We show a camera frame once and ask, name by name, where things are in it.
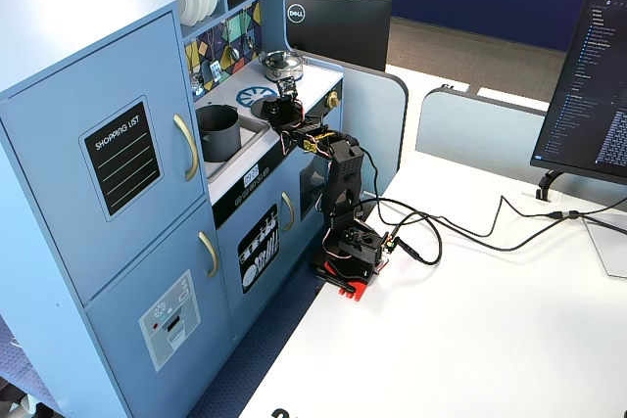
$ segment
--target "colorful tile backsplash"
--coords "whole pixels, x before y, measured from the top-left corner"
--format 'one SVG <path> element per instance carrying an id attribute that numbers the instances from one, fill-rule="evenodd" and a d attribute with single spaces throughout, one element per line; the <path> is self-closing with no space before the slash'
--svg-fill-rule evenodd
<path id="1" fill-rule="evenodd" d="M 241 59 L 237 63 L 231 58 L 227 28 L 230 30 L 230 44 L 239 50 L 241 55 Z M 187 69 L 192 76 L 194 100 L 198 100 L 205 93 L 218 87 L 234 73 L 256 59 L 261 52 L 262 11 L 259 2 L 249 5 L 228 20 L 217 24 L 187 43 L 185 55 L 187 56 Z M 222 67 L 222 76 L 219 82 L 214 81 L 209 68 L 213 61 L 219 61 Z"/>

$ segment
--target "pot lid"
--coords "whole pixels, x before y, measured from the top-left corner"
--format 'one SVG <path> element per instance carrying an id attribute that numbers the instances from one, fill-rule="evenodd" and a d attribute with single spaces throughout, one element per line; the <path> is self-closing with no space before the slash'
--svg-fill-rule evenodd
<path id="1" fill-rule="evenodd" d="M 264 64 L 273 70 L 301 70 L 303 60 L 296 53 L 274 51 L 265 56 Z"/>

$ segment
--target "stove burner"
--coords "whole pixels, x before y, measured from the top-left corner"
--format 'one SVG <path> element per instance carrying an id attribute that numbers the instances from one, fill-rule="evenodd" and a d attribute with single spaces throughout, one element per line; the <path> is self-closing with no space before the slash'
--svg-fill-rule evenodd
<path id="1" fill-rule="evenodd" d="M 263 106 L 265 102 L 275 102 L 278 97 L 268 95 L 267 97 L 260 98 L 256 100 L 251 106 L 251 113 L 253 116 L 258 117 L 259 119 L 263 119 L 267 121 L 267 115 L 264 113 Z"/>

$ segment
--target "white desk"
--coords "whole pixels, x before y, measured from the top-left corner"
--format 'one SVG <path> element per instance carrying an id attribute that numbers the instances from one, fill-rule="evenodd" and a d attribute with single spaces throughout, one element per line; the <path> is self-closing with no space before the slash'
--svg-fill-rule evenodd
<path id="1" fill-rule="evenodd" d="M 418 125 L 420 123 L 420 110 L 424 98 L 436 88 L 442 85 L 449 85 L 460 92 L 467 92 L 469 85 L 467 83 L 450 80 L 428 73 L 417 72 L 397 68 L 396 66 L 385 67 L 385 71 L 395 75 L 402 80 L 408 87 L 410 97 L 408 99 L 408 111 L 405 118 L 405 128 L 403 130 L 403 148 L 401 150 L 401 166 L 403 166 L 408 156 L 415 151 L 415 142 L 418 137 Z"/>
<path id="2" fill-rule="evenodd" d="M 597 207 L 567 196 L 549 206 L 521 196 L 516 181 L 424 154 L 386 191 L 478 231 L 500 194 L 529 212 Z M 368 222 L 382 233 L 375 212 Z M 491 242 L 514 245 L 547 223 L 505 210 Z M 397 249 L 360 302 L 327 284 L 241 416 L 280 407 L 291 418 L 622 417 L 627 281 L 605 275 L 583 222 L 512 254 L 441 232 L 436 269 Z M 399 235 L 435 255 L 428 228 Z"/>
<path id="3" fill-rule="evenodd" d="M 533 108 L 534 110 L 540 110 L 545 112 L 549 108 L 549 103 L 541 102 L 540 100 L 534 100 L 533 98 L 521 97 L 520 95 L 513 95 L 511 93 L 500 92 L 499 90 L 492 90 L 490 88 L 481 87 L 479 93 L 480 97 L 493 98 L 495 100 L 501 100 L 502 102 L 514 103 L 521 107 Z"/>

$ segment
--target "computer monitor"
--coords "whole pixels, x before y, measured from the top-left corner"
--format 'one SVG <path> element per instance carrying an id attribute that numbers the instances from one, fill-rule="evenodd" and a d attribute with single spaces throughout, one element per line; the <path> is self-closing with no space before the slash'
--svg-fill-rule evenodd
<path id="1" fill-rule="evenodd" d="M 385 71 L 392 0 L 286 0 L 287 40 L 300 51 Z"/>
<path id="2" fill-rule="evenodd" d="M 531 164 L 627 184 L 627 0 L 585 0 Z"/>

